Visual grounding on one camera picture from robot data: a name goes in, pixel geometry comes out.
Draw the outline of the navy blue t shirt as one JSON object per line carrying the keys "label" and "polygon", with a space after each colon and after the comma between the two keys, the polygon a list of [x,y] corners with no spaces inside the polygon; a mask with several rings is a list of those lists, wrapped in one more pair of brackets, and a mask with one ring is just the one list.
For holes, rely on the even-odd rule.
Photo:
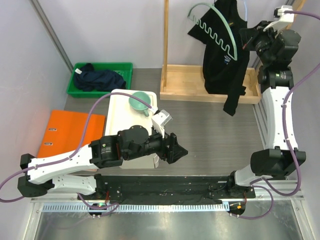
{"label": "navy blue t shirt", "polygon": [[126,81],[119,73],[110,69],[95,70],[91,63],[74,70],[73,82],[77,89],[84,92],[126,89]]}

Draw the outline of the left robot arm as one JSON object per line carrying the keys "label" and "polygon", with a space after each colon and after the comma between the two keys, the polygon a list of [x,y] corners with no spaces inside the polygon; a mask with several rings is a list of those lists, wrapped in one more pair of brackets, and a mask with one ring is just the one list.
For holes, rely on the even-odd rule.
{"label": "left robot arm", "polygon": [[161,134],[153,130],[149,134],[144,127],[134,125],[116,135],[94,140],[77,153],[66,152],[44,158],[22,155],[20,167],[26,172],[19,177],[17,188],[26,198],[44,196],[49,192],[75,192],[100,200],[106,195],[106,186],[98,182],[96,177],[85,178],[74,176],[73,173],[118,167],[124,161],[152,154],[173,164],[186,156],[188,151],[178,144],[174,133]]}

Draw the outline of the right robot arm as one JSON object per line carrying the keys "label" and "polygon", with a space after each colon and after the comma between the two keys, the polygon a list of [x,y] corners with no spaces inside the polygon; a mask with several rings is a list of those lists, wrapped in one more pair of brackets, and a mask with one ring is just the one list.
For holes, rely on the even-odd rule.
{"label": "right robot arm", "polygon": [[243,50],[256,52],[262,62],[257,79],[265,105],[267,137],[264,149],[251,155],[249,165],[228,176],[225,190],[233,198],[248,192],[254,181],[285,179],[306,161],[306,153],[299,150],[295,139],[290,92],[294,78],[289,65],[301,36],[275,25],[264,20],[239,31]]}

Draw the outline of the black t shirt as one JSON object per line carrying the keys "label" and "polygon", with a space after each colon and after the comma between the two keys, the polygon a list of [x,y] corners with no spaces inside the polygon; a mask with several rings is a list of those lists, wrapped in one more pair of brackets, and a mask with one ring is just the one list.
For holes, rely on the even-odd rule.
{"label": "black t shirt", "polygon": [[232,31],[237,46],[237,60],[232,59],[199,25],[194,25],[188,35],[205,44],[202,64],[205,90],[209,94],[227,95],[223,110],[234,116],[240,96],[246,94],[243,82],[250,53],[243,50],[239,30],[247,28],[248,23],[240,17],[236,0],[218,0],[214,6]]}

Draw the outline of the light blue wire hanger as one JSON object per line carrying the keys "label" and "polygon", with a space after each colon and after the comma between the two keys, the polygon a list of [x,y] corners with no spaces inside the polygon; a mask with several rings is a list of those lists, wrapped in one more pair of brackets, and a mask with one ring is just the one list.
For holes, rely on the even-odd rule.
{"label": "light blue wire hanger", "polygon": [[248,6],[247,6],[247,1],[242,0],[243,2],[243,7],[244,7],[244,20],[248,22]]}

